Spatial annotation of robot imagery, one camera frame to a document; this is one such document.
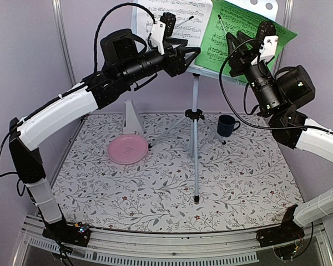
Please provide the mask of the green sheet music page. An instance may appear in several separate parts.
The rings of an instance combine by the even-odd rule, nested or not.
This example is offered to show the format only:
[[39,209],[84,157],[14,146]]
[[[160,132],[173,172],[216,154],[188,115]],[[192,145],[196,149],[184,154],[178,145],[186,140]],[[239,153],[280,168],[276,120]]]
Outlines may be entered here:
[[213,7],[201,43],[201,53],[191,72],[217,78],[222,63],[229,55],[226,34],[233,37],[241,32],[255,38],[260,23],[272,21],[279,37],[275,58],[297,37],[297,33],[276,22],[277,1],[212,1]]

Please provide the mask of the white sheet music page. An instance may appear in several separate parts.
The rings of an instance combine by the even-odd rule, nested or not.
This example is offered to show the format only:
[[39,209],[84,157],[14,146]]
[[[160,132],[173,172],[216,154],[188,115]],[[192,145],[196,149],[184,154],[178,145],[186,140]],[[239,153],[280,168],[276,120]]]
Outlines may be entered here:
[[207,0],[146,0],[135,3],[149,9],[156,20],[163,13],[176,16],[173,38],[188,40],[189,47],[200,47],[213,8]]

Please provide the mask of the light blue music stand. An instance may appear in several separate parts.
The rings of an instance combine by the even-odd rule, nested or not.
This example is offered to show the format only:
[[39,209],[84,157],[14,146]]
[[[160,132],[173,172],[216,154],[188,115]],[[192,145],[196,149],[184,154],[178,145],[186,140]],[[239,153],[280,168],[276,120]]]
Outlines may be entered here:
[[191,124],[191,132],[190,132],[190,140],[189,140],[189,151],[188,155],[194,160],[195,165],[195,185],[194,185],[194,202],[199,203],[199,169],[198,169],[198,156],[199,156],[199,148],[198,148],[198,121],[201,120],[212,132],[212,136],[215,136],[223,145],[225,141],[223,138],[217,133],[217,131],[211,126],[211,124],[205,120],[203,112],[198,109],[198,93],[199,93],[199,81],[200,76],[208,76],[211,71],[203,68],[202,66],[195,65],[194,61],[187,69],[188,72],[193,75],[193,100],[192,100],[192,108],[187,109],[185,111],[185,115],[172,124],[168,129],[164,130],[164,132],[159,135],[155,140],[153,140],[149,144],[149,148],[151,149],[155,146],[159,141],[162,140],[163,137],[168,135],[175,127],[180,125],[185,119],[190,119]]

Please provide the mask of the white metronome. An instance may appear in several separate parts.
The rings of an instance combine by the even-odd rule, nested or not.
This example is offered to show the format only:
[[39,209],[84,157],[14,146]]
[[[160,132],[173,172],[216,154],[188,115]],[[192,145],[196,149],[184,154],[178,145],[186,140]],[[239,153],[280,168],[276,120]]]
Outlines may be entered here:
[[144,125],[132,99],[124,102],[123,134],[144,135]]

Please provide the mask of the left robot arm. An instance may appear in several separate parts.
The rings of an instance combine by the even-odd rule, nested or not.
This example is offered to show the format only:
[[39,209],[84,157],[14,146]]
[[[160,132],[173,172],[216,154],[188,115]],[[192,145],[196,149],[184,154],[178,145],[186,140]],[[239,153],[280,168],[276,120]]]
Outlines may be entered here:
[[109,34],[96,42],[105,59],[101,70],[25,118],[10,121],[5,141],[9,143],[14,173],[27,187],[46,229],[60,241],[67,240],[71,232],[82,234],[83,230],[66,222],[47,182],[39,145],[77,118],[105,108],[126,91],[138,90],[138,81],[148,84],[160,71],[172,77],[183,74],[201,51],[163,30],[156,30],[150,38],[152,48],[138,50],[137,44],[144,40],[130,29]]

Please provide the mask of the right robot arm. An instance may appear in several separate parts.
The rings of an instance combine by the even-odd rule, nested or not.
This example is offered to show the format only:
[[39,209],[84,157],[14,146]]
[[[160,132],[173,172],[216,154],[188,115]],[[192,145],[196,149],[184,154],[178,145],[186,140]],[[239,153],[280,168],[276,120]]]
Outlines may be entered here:
[[333,131],[298,109],[315,97],[315,87],[303,66],[290,66],[272,74],[268,62],[275,56],[279,37],[274,30],[259,30],[255,38],[242,32],[226,33],[232,77],[244,76],[258,101],[258,116],[268,117],[267,130],[280,144],[307,151],[333,163]]

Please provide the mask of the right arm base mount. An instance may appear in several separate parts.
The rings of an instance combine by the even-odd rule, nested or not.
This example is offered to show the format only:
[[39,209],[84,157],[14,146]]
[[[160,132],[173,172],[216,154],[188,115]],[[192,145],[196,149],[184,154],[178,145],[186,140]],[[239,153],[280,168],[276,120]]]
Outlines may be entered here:
[[286,210],[279,226],[261,229],[256,232],[256,239],[261,247],[304,238],[303,228],[294,222],[294,213],[297,207],[298,205],[295,204]]

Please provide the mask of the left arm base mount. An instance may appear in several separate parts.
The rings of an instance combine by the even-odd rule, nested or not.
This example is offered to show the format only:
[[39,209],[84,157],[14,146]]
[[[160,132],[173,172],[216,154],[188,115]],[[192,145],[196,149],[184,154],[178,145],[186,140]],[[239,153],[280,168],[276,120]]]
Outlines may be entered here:
[[85,224],[79,222],[78,226],[74,226],[67,223],[65,217],[54,223],[48,223],[44,218],[42,219],[44,222],[43,237],[59,243],[72,244],[80,247],[88,246],[91,231],[85,228]]

